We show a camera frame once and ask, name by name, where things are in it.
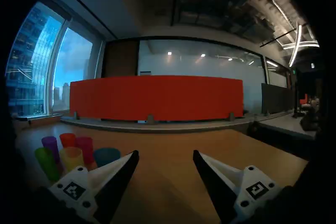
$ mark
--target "translucent cup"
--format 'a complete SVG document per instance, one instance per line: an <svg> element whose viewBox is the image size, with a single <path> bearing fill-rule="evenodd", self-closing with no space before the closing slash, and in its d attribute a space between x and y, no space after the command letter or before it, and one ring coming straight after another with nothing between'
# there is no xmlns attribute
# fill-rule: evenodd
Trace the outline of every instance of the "translucent cup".
<svg viewBox="0 0 336 224"><path fill-rule="evenodd" d="M93 141L90 137L76 137L76 147L83 151L84 163L91 164L93 158Z"/></svg>
<svg viewBox="0 0 336 224"><path fill-rule="evenodd" d="M51 182L56 182L60 179L53 152L50 149L45 147L36 149L35 157Z"/></svg>
<svg viewBox="0 0 336 224"><path fill-rule="evenodd" d="M73 133L60 134L60 141L62 142L63 148L76 147L76 135Z"/></svg>
<svg viewBox="0 0 336 224"><path fill-rule="evenodd" d="M115 148L102 148L93 153L94 159L98 167L102 167L108 163L112 163L119 159L121 154L118 149Z"/></svg>
<svg viewBox="0 0 336 224"><path fill-rule="evenodd" d="M83 154L80 148L64 148L60 150L60 158L65 165L67 172L72 171L77 166L84 166Z"/></svg>
<svg viewBox="0 0 336 224"><path fill-rule="evenodd" d="M42 138L43 147L51 150L55 163L60 162L60 155L58 154L56 137L44 137Z"/></svg>

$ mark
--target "glass window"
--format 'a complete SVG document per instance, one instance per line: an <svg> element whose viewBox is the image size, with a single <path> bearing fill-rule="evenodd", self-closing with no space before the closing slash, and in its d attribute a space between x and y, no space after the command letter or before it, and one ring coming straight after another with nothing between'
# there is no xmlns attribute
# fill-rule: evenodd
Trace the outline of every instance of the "glass window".
<svg viewBox="0 0 336 224"><path fill-rule="evenodd" d="M52 110L69 109L70 83L87 79L93 43L68 28L56 61Z"/></svg>
<svg viewBox="0 0 336 224"><path fill-rule="evenodd" d="M244 109L261 113L265 72L262 58L253 53L207 42L145 40L139 47L138 75L141 72L241 79Z"/></svg>
<svg viewBox="0 0 336 224"><path fill-rule="evenodd" d="M289 70L274 61L266 58L268 78L271 85L279 87L290 87L289 81Z"/></svg>
<svg viewBox="0 0 336 224"><path fill-rule="evenodd" d="M45 79L64 19L37 3L22 24L10 52L6 85L9 107L19 116L45 114Z"/></svg>

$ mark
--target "orange divider panel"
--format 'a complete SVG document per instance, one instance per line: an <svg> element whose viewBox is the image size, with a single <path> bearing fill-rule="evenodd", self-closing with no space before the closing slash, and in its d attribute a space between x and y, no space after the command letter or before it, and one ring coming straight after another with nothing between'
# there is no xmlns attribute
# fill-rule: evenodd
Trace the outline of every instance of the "orange divider panel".
<svg viewBox="0 0 336 224"><path fill-rule="evenodd" d="M189 121L243 116L243 81L200 76L121 76L71 82L70 112L89 118Z"/></svg>
<svg viewBox="0 0 336 224"><path fill-rule="evenodd" d="M305 94L304 99L300 99L300 104L303 105L303 104L306 104L307 102L308 102L308 95Z"/></svg>

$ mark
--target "window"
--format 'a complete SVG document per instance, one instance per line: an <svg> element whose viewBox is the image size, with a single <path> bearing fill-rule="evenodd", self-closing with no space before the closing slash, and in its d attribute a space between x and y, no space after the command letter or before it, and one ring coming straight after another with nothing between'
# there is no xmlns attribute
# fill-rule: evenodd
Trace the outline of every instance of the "window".
<svg viewBox="0 0 336 224"><path fill-rule="evenodd" d="M268 78L271 85L279 86L279 87L288 87L289 85L289 70L276 63L268 58L266 58L267 70L268 70Z"/></svg>
<svg viewBox="0 0 336 224"><path fill-rule="evenodd" d="M47 64L64 19L37 3L20 28L6 69L9 106L19 116L45 114Z"/></svg>
<svg viewBox="0 0 336 224"><path fill-rule="evenodd" d="M10 112L18 116L68 110L71 82L95 77L101 36L80 17L50 5L62 16L38 2L10 51L6 86Z"/></svg>
<svg viewBox="0 0 336 224"><path fill-rule="evenodd" d="M87 78L92 43L68 28L58 53L54 85L53 111L69 109L70 82Z"/></svg>

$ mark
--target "glass building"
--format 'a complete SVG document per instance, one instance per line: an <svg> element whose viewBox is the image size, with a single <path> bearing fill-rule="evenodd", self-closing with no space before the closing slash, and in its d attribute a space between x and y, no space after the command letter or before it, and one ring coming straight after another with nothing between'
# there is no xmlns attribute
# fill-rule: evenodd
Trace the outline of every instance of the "glass building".
<svg viewBox="0 0 336 224"><path fill-rule="evenodd" d="M41 3L28 14L13 43L6 69L11 113L45 114L45 81L48 62L62 18Z"/></svg>

